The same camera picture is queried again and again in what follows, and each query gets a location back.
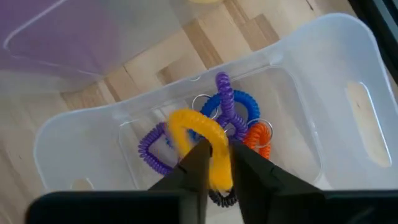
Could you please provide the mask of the yellow-orange coil wristband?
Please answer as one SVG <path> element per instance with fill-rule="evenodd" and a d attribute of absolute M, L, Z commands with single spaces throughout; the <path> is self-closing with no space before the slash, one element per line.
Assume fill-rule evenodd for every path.
<path fill-rule="evenodd" d="M 210 188 L 219 191 L 232 189 L 229 140 L 224 129 L 215 120 L 198 111 L 184 108 L 169 114 L 167 127 L 181 158 L 193 149 L 193 143 L 188 134 L 189 129 L 208 140 L 212 149 L 209 167 Z"/>

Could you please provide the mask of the large clear plastic bin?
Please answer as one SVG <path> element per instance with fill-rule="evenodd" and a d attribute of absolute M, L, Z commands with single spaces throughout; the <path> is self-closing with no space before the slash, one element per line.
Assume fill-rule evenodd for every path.
<path fill-rule="evenodd" d="M 77 91 L 102 80 L 111 70 L 167 38 L 222 2 L 195 4 L 188 0 L 102 0 L 117 27 L 118 54 L 99 73 L 72 68 L 4 63 L 0 56 L 0 95 Z"/>

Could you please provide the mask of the blue coil wristband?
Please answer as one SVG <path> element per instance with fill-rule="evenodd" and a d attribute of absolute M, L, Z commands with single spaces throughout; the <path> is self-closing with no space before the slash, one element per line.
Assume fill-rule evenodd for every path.
<path fill-rule="evenodd" d="M 248 93 L 240 90 L 234 90 L 234 101 L 242 104 L 248 113 L 248 121 L 260 118 L 261 112 L 257 101 Z M 220 94 L 210 96 L 202 106 L 200 113 L 210 116 L 213 110 L 220 105 Z"/>
<path fill-rule="evenodd" d="M 193 142 L 197 142 L 197 141 L 198 141 L 198 136 L 197 136 L 196 132 L 194 132 L 194 130 L 189 129 L 189 130 L 187 131 L 187 133 L 188 133 L 188 135 L 190 136 L 190 139 L 191 139 Z M 166 136 L 165 142 L 166 142 L 166 144 L 167 144 L 170 148 L 174 148 L 174 145 L 173 145 L 173 143 L 172 143 L 170 137 Z"/>

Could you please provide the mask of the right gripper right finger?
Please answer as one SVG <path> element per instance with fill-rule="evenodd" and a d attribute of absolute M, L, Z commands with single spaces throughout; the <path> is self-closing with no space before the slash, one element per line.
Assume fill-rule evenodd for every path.
<path fill-rule="evenodd" d="M 320 189 L 283 170 L 246 145 L 231 145 L 233 185 L 245 224 L 317 224 Z"/>

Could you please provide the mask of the purple coil wristband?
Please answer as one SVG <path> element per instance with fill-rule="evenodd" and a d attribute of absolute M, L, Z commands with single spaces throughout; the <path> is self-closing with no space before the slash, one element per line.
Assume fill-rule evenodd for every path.
<path fill-rule="evenodd" d="M 157 156 L 150 152 L 149 148 L 162 135 L 165 135 L 166 124 L 158 123 L 152 128 L 140 141 L 138 145 L 139 157 L 154 171 L 162 176 L 166 176 L 172 172 L 173 168 L 162 162 Z"/>
<path fill-rule="evenodd" d="M 235 110 L 234 90 L 231 86 L 229 76 L 225 72 L 220 72 L 216 75 L 215 82 L 221 107 L 221 115 L 216 121 L 222 128 L 225 128 L 228 124 L 232 124 L 235 128 L 233 137 L 238 141 L 242 141 L 247 134 L 248 126 Z"/>

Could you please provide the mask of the small clear plastic bin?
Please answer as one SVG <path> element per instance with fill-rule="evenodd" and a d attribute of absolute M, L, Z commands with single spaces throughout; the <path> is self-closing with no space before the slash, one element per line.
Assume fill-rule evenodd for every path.
<path fill-rule="evenodd" d="M 361 21 L 328 14 L 277 43 L 141 96 L 63 113 L 40 129 L 45 189 L 146 189 L 158 181 L 139 141 L 170 112 L 216 91 L 226 72 L 271 123 L 271 161 L 323 189 L 398 189 L 398 104 L 376 40 Z"/>

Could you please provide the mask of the black coil wristband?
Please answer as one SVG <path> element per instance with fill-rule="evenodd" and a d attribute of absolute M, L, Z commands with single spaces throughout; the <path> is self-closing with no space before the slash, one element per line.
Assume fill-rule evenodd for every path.
<path fill-rule="evenodd" d="M 208 196 L 219 207 L 232 207 L 238 202 L 234 187 L 229 190 L 208 190 Z"/>

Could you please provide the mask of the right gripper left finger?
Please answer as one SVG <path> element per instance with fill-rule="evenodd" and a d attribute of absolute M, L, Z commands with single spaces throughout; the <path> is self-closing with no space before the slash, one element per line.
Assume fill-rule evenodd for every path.
<path fill-rule="evenodd" d="M 211 152 L 202 139 L 149 189 L 155 195 L 150 218 L 156 224 L 205 224 Z"/>

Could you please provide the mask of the red-orange coil wristband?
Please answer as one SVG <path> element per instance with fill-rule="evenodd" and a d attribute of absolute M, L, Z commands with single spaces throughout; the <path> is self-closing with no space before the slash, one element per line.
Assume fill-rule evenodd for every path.
<path fill-rule="evenodd" d="M 252 125 L 243 139 L 243 144 L 265 159 L 270 159 L 271 131 L 264 123 Z"/>

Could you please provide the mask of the black aluminium table frame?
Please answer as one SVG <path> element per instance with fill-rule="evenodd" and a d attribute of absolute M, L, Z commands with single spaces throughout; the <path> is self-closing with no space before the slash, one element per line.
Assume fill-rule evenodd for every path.
<path fill-rule="evenodd" d="M 372 30 L 383 61 L 398 84 L 398 0 L 348 0 Z"/>

